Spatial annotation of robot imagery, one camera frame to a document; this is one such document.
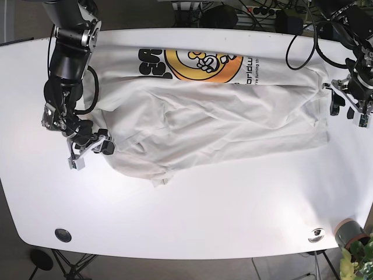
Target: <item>floor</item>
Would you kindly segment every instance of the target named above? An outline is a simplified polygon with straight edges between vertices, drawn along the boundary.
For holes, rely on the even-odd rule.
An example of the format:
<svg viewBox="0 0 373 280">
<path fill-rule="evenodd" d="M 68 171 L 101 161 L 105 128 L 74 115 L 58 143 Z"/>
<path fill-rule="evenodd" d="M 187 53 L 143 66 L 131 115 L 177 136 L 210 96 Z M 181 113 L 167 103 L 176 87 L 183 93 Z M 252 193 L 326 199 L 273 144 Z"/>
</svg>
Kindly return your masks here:
<svg viewBox="0 0 373 280">
<path fill-rule="evenodd" d="M 171 27 L 174 13 L 167 2 L 156 0 L 116 1 L 96 0 L 103 30 L 146 27 Z M 50 34 L 52 23 L 43 7 L 37 3 L 15 0 L 15 39 L 43 38 Z M 33 248 L 24 243 L 13 224 L 6 199 L 0 186 L 0 279 L 28 279 L 33 271 L 29 251 Z M 51 251 L 42 248 L 50 256 Z M 327 254 L 338 270 L 339 249 Z M 66 252 L 70 261 L 77 261 L 80 254 Z M 256 258 L 255 263 L 261 280 L 291 280 L 308 272 L 315 273 L 313 257 L 306 254 Z M 323 256 L 319 256 L 322 278 L 335 279 Z M 82 273 L 93 279 L 153 279 L 153 280 L 248 280 L 258 279 L 251 259 L 236 260 L 145 260 L 99 256 Z M 49 272 L 38 271 L 35 280 L 63 279 L 55 263 Z"/>
</svg>

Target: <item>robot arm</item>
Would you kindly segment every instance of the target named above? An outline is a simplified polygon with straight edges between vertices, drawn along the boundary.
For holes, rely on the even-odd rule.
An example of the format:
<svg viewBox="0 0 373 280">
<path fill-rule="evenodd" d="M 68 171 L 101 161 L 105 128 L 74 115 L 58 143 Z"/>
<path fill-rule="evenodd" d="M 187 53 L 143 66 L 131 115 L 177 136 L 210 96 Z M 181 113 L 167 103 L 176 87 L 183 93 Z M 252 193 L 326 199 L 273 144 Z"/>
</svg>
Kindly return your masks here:
<svg viewBox="0 0 373 280">
<path fill-rule="evenodd" d="M 332 115 L 351 103 L 347 118 L 352 118 L 360 127 L 367 127 L 373 111 L 373 19 L 361 10 L 353 0 L 314 0 L 324 17 L 339 34 L 340 42 L 353 50 L 356 61 L 347 58 L 346 68 L 350 74 L 345 80 L 333 80 Z"/>
<path fill-rule="evenodd" d="M 25 0 L 44 2 L 43 0 Z M 92 150 L 105 155 L 114 153 L 114 144 L 106 129 L 92 132 L 93 123 L 79 115 L 91 112 L 98 99 L 98 77 L 89 62 L 96 46 L 101 22 L 77 0 L 57 0 L 43 3 L 55 27 L 55 49 L 48 66 L 48 81 L 44 86 L 45 107 L 42 125 L 51 131 L 61 131 L 67 138 L 72 169 L 84 167 L 83 157 Z M 75 110 L 83 95 L 82 79 L 86 71 L 94 76 L 93 104 L 84 111 Z"/>
</svg>

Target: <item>orange circle logo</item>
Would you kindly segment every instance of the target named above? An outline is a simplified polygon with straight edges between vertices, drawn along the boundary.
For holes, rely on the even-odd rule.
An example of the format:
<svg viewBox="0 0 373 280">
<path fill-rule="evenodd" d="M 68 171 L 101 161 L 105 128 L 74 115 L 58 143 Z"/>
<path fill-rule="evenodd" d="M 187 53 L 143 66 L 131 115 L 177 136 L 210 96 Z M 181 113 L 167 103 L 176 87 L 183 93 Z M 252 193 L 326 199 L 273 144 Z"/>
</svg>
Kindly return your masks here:
<svg viewBox="0 0 373 280">
<path fill-rule="evenodd" d="M 180 80 L 227 83 L 240 70 L 243 57 L 197 51 L 165 50 L 164 58 Z"/>
</svg>

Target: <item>gray pot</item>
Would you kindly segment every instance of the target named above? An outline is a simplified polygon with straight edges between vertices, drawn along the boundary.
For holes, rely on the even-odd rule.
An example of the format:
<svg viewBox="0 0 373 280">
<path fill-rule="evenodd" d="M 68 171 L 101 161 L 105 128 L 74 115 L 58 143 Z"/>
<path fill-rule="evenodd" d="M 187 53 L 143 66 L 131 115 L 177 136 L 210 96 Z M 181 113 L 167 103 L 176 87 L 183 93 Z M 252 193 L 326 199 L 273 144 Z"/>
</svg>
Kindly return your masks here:
<svg viewBox="0 0 373 280">
<path fill-rule="evenodd" d="M 334 236 L 339 247 L 350 248 L 352 242 L 360 240 L 366 245 L 370 239 L 364 229 L 354 220 L 346 219 L 337 225 Z"/>
</svg>

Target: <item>power strip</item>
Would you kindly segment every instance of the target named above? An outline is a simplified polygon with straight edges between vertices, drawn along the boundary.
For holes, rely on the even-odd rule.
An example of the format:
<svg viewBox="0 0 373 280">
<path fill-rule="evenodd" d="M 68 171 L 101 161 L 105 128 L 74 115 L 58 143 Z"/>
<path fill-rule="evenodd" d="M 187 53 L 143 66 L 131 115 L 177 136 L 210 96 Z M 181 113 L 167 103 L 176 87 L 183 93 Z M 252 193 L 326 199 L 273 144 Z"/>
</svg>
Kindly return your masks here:
<svg viewBox="0 0 373 280">
<path fill-rule="evenodd" d="M 241 10 L 243 12 L 250 11 L 256 18 L 268 18 L 268 19 L 275 19 L 279 11 L 281 9 L 275 8 L 266 8 L 266 7 L 258 7 L 258 6 L 242 6 Z"/>
</svg>

